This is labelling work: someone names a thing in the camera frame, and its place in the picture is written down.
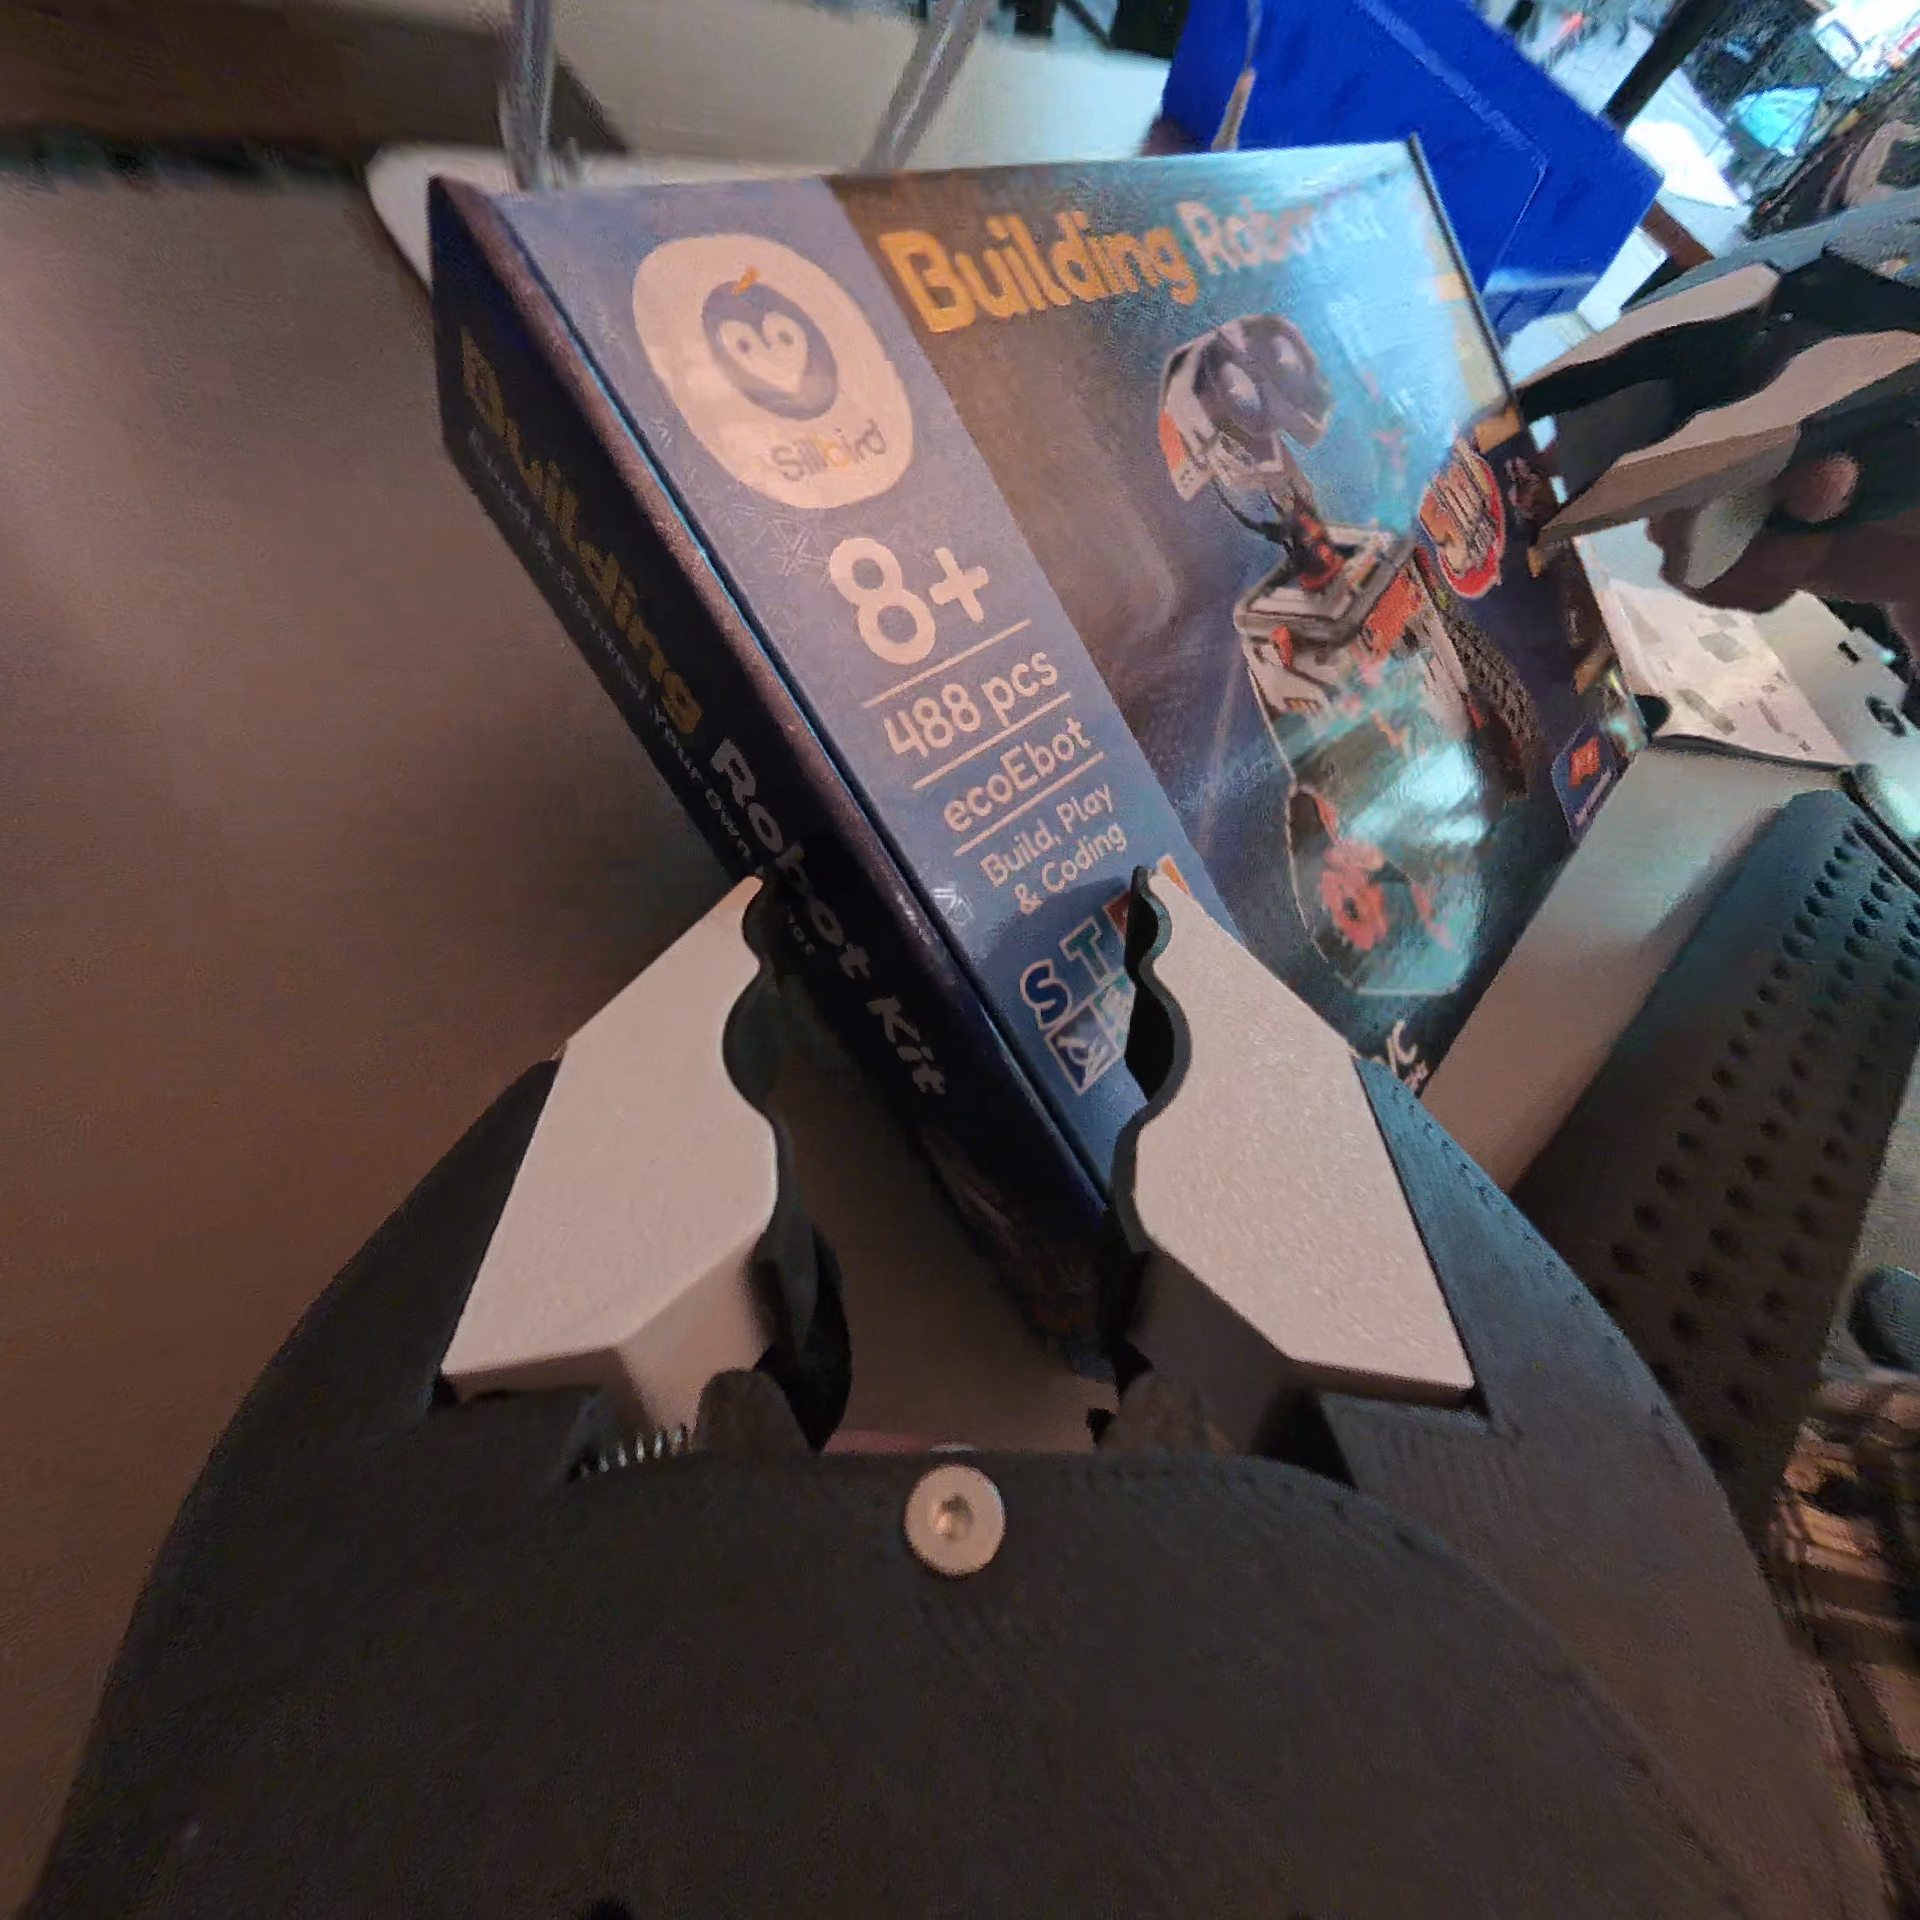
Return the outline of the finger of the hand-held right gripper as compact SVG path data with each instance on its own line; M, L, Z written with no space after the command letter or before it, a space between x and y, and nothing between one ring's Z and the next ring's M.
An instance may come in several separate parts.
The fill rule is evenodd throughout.
M1827 338L1756 390L1619 453L1539 533L1549 555L1583 538L1681 516L1683 585L1707 587L1761 538L1836 534L1915 509L1915 338ZM1797 516L1786 475L1844 462L1853 485L1831 518Z
M1527 425L1557 436L1659 441L1695 415L1753 398L1786 370L1807 326L1797 306L1823 252L1745 259L1671 284L1517 385Z

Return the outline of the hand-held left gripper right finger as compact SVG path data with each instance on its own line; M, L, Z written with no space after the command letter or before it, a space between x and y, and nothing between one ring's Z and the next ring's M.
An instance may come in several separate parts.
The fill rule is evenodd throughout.
M1139 868L1113 1149L1121 1350L1237 1451L1309 1396L1466 1410L1475 1370L1356 1051L1177 883Z

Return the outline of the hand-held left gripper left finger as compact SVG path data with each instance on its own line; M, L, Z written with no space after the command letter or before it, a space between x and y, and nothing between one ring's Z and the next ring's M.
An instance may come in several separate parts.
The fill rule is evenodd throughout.
M771 905L738 883L564 1042L442 1364L463 1401L588 1387L690 1427L714 1375L802 1361Z

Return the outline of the white instruction booklet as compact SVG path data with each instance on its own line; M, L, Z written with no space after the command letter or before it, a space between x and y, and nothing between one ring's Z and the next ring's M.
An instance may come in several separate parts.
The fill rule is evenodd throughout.
M1823 771L1853 763L1756 618L1623 581L1597 603L1627 690L1663 713L1648 735Z

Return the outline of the blue plastic bin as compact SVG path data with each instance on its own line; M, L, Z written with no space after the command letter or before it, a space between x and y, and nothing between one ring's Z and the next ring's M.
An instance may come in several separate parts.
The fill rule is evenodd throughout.
M1659 174L1513 39L1458 3L1193 3L1162 114L1204 148L1415 138L1496 334L1575 309Z

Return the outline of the blue cardboard kit box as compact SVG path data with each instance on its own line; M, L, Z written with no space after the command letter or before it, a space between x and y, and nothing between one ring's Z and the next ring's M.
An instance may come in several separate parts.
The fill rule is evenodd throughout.
M1421 1090L1647 741L1412 139L424 210L449 458L1075 1361L1133 871Z

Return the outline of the white desk stand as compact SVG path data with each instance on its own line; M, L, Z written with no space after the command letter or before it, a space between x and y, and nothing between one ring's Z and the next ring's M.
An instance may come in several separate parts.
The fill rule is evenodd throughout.
M737 178L802 177L802 166L698 158L629 158L557 148L551 139L561 70L557 21L551 3L512 3L503 44L505 70L497 94L503 148L389 146L373 155L365 189L376 217L400 259L424 284L432 282L428 188L449 177L483 189L541 193L573 185L675 185ZM994 5L940 3L924 7L920 39L877 121L857 170L893 174L916 158L927 133L947 108Z

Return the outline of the person's right hand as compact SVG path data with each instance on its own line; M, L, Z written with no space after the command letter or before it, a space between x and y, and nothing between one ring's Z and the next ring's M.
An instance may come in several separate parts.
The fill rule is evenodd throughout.
M1858 485L1858 462L1841 454L1787 471L1778 505L1799 529L1761 534L1703 589L1706 602L1761 614L1804 591L1827 603L1876 609L1915 661L1919 509L1841 526Z

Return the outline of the black perforated chair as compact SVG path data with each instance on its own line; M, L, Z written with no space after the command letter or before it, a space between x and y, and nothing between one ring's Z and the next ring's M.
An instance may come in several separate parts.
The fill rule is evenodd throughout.
M1841 790L1816 790L1764 825L1515 1187L1753 1546L1915 1044L1915 854Z

